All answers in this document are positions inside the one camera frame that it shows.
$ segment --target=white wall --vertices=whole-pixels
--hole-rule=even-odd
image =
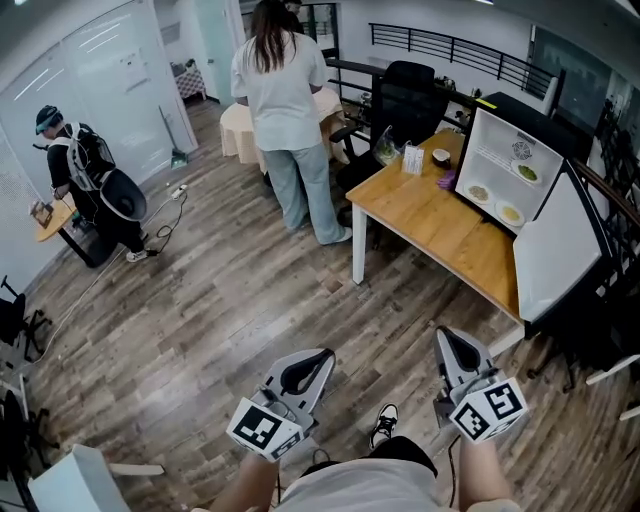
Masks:
[[[483,95],[503,91],[536,109],[542,106],[541,100],[519,87],[469,66],[401,48],[374,46],[369,26],[382,23],[440,32],[526,59],[531,23],[525,19],[470,0],[343,0],[339,7],[341,57],[345,60],[380,67],[394,60],[419,62],[434,68],[436,76],[453,78],[457,89],[465,94],[473,88],[480,88]],[[354,73],[343,73],[343,78],[363,81]]]

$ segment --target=shoe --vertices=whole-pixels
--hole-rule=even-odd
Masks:
[[[336,243],[339,244],[340,242],[346,242],[347,240],[351,240],[352,237],[353,237],[353,230],[351,228],[344,228],[344,235]]]
[[[145,249],[140,252],[128,252],[127,253],[127,261],[129,263],[136,263],[138,261],[145,260],[149,257],[149,252]]]
[[[393,431],[398,424],[398,408],[393,404],[387,404],[378,413],[378,421],[369,436],[369,448],[372,450],[385,439],[391,439]]]

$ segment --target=plastic bag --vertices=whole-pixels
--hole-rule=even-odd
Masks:
[[[399,156],[402,156],[405,146],[411,143],[411,141],[407,141],[402,147],[396,146],[395,142],[393,142],[393,137],[391,137],[392,128],[393,127],[389,125],[373,148],[373,157],[380,165],[384,165],[385,167],[393,163]]]

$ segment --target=tablecloth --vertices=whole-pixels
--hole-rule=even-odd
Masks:
[[[345,126],[340,97],[335,91],[324,87],[313,95],[313,99],[318,107],[320,130],[329,158],[349,163],[342,143],[332,144],[329,141],[332,133]],[[260,164],[260,170],[263,173],[267,172],[262,153],[255,145],[249,107],[236,103],[225,110],[220,118],[220,132],[224,156],[238,155],[241,163]]]

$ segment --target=black chair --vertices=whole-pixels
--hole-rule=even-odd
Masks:
[[[51,325],[51,320],[44,316],[44,312],[36,309],[31,317],[25,317],[27,299],[23,293],[16,293],[7,284],[7,276],[2,280],[0,288],[6,288],[15,297],[13,302],[0,299],[0,341],[13,346],[24,333],[26,343],[24,347],[25,361],[32,362],[29,357],[29,348],[33,345],[36,351],[42,355],[44,350],[36,343],[36,332],[43,324]]]
[[[40,434],[42,418],[49,416],[49,411],[41,409],[37,417],[29,411],[29,418],[25,420],[22,406],[11,391],[7,391],[1,403],[1,462],[5,470],[11,473],[26,510],[37,512],[38,508],[27,486],[28,477],[35,477],[39,473],[31,467],[31,457],[35,451],[43,469],[48,469],[51,464],[44,457],[43,447],[60,448],[58,443],[51,443]]]
[[[374,78],[371,111],[371,149],[384,131],[392,126],[397,146],[406,142],[418,145],[431,137],[445,116],[449,100],[436,90],[434,70],[413,62],[393,62],[384,76]],[[371,149],[357,157],[351,136],[362,126],[349,126],[334,133],[333,143],[344,141],[350,164],[341,169],[336,181],[345,192],[358,186],[382,169]],[[351,207],[340,210],[339,217]]]

